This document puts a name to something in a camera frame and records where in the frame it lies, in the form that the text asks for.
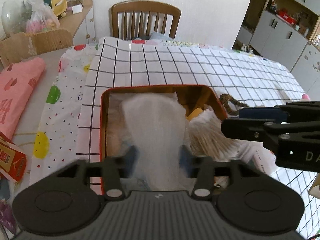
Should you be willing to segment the cotton swab pack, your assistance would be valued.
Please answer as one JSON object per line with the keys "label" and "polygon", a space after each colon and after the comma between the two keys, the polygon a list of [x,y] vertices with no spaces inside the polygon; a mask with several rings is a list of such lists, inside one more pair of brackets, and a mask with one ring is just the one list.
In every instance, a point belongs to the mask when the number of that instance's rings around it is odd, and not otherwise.
{"label": "cotton swab pack", "polygon": [[214,161],[227,162],[236,157],[241,144],[223,135],[221,123],[213,110],[206,109],[189,121],[189,133],[196,139],[204,155],[212,157]]}

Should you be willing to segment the brown hair scrunchie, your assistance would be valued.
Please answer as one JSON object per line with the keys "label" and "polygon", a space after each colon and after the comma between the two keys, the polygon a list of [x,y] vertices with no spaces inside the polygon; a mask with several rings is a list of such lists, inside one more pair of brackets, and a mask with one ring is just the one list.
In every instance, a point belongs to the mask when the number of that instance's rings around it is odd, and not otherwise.
{"label": "brown hair scrunchie", "polygon": [[231,116],[238,116],[241,109],[249,108],[249,105],[236,100],[230,94],[221,94],[219,100],[225,108],[227,114]]}

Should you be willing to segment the white non-woven cloth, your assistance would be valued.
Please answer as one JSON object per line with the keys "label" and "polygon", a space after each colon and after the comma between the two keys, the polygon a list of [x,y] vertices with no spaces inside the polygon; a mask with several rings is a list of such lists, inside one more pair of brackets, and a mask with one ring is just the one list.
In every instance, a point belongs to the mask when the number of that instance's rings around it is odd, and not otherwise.
{"label": "white non-woven cloth", "polygon": [[188,144],[186,110],[176,93],[135,94],[121,104],[130,144],[138,154],[127,192],[189,191],[193,179],[180,168],[180,149]]}

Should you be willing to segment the yellow soft item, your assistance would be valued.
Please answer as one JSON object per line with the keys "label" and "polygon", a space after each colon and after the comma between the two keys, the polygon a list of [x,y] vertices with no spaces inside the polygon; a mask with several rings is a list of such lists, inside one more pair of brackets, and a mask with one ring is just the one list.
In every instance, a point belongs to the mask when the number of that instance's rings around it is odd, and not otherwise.
{"label": "yellow soft item", "polygon": [[190,121],[193,118],[199,116],[206,109],[207,109],[207,105],[203,105],[202,107],[197,107],[188,116],[186,116],[186,119]]}

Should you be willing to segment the white pink plush toy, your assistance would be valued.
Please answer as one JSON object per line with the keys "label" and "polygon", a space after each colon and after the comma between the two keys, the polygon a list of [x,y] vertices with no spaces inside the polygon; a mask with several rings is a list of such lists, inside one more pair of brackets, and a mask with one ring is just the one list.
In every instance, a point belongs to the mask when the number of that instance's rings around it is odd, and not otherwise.
{"label": "white pink plush toy", "polygon": [[308,96],[308,94],[302,95],[302,101],[310,101],[310,97]]}

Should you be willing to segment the red storage box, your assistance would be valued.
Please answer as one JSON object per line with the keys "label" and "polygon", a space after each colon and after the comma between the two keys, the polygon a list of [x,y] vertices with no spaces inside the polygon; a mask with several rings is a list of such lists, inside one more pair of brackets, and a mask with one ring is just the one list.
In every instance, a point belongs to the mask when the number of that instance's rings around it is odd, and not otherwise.
{"label": "red storage box", "polygon": [[189,150],[188,117],[210,109],[219,120],[227,113],[204,85],[118,87],[104,91],[100,109],[100,156],[125,157],[121,184],[126,193],[191,191],[195,180],[180,167]]}

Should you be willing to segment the black grid white tablecloth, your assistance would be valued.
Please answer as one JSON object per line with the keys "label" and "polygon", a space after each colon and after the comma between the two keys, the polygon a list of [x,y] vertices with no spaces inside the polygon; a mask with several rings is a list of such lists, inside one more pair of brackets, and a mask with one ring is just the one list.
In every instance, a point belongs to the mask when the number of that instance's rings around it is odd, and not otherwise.
{"label": "black grid white tablecloth", "polygon": [[[77,156],[98,161],[105,154],[100,125],[102,93],[113,87],[205,85],[217,94],[231,92],[250,106],[298,100],[303,90],[278,63],[234,51],[170,45],[152,46],[112,37],[99,40],[82,99]],[[212,204],[186,193],[135,192],[113,202],[94,222],[88,239],[249,239],[228,226]]]}

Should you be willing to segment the red yellow carton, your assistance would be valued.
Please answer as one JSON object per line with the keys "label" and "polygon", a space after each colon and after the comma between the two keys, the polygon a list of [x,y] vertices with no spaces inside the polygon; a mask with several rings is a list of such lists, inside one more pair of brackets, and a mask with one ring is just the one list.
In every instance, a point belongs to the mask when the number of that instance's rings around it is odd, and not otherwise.
{"label": "red yellow carton", "polygon": [[25,173],[27,156],[3,133],[0,142],[1,176],[19,182]]}

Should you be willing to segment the pink folded towel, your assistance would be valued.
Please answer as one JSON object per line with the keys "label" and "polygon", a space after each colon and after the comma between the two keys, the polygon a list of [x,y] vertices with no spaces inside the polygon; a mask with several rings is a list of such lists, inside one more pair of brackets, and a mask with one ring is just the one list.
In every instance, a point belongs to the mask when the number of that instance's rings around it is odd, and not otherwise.
{"label": "pink folded towel", "polygon": [[1,72],[1,133],[11,139],[25,106],[46,68],[42,58],[13,63]]}

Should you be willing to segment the light blue seat cushion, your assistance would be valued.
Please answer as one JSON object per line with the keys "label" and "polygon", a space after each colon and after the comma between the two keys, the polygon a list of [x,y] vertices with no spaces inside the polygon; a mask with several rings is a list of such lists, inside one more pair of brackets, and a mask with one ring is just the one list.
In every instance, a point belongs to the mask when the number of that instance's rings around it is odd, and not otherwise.
{"label": "light blue seat cushion", "polygon": [[168,36],[166,36],[164,34],[161,34],[159,32],[154,31],[151,34],[149,40],[172,40],[172,38],[170,38],[170,37],[168,37]]}

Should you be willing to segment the wooden side cabinet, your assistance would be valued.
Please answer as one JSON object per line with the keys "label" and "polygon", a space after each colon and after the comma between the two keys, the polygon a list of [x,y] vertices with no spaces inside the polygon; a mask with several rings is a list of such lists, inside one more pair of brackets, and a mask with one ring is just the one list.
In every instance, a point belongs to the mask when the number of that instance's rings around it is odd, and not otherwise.
{"label": "wooden side cabinet", "polygon": [[72,10],[66,12],[66,17],[59,19],[60,27],[69,31],[74,45],[96,42],[95,23],[93,14],[93,1],[83,0],[82,12],[73,14]]}

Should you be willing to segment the cardboard box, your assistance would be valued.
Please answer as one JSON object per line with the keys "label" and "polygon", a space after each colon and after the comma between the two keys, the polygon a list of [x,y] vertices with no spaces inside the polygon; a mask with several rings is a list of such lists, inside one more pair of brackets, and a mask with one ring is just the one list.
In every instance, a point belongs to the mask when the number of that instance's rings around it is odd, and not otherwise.
{"label": "cardboard box", "polygon": [[1,62],[4,67],[7,67],[33,56],[71,46],[73,46],[73,37],[65,29],[35,34],[20,32],[1,41]]}

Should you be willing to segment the small white box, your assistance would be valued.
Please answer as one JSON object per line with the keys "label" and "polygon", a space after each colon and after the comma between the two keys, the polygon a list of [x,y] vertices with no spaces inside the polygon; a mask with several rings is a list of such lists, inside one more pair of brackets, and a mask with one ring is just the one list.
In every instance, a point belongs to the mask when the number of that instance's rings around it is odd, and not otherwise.
{"label": "small white box", "polygon": [[74,5],[72,6],[72,14],[78,14],[78,13],[81,13],[82,12],[82,5],[81,4],[77,4],[77,5]]}

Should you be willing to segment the wooden chair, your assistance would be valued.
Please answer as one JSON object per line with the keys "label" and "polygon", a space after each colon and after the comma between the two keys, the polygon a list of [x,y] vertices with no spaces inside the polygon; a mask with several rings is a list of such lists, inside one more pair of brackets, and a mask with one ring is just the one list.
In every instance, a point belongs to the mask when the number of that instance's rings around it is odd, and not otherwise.
{"label": "wooden chair", "polygon": [[150,37],[154,32],[176,36],[181,11],[173,5],[155,1],[125,1],[111,7],[112,36],[122,40]]}

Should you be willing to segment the clear plastic bag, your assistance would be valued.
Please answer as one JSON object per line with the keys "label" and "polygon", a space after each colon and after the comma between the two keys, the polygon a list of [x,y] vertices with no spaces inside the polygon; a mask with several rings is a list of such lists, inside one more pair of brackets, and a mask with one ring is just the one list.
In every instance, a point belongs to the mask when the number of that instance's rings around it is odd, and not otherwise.
{"label": "clear plastic bag", "polygon": [[41,33],[59,29],[60,22],[52,8],[44,0],[27,0],[31,5],[31,17],[26,22],[26,32],[30,34]]}

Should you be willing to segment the yellow tissue holder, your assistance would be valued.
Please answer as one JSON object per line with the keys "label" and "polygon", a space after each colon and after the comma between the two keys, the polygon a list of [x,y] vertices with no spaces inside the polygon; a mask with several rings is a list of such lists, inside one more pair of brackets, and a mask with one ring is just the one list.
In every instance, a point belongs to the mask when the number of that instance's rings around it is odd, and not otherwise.
{"label": "yellow tissue holder", "polygon": [[44,0],[44,3],[47,3],[51,7],[57,17],[67,10],[67,0]]}

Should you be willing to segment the grey wooden wall cabinet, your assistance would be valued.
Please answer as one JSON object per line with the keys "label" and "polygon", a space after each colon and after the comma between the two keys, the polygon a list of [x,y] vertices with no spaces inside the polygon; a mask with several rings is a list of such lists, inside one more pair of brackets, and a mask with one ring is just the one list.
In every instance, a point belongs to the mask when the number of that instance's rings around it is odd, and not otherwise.
{"label": "grey wooden wall cabinet", "polygon": [[319,98],[319,0],[250,0],[234,45],[282,64]]}

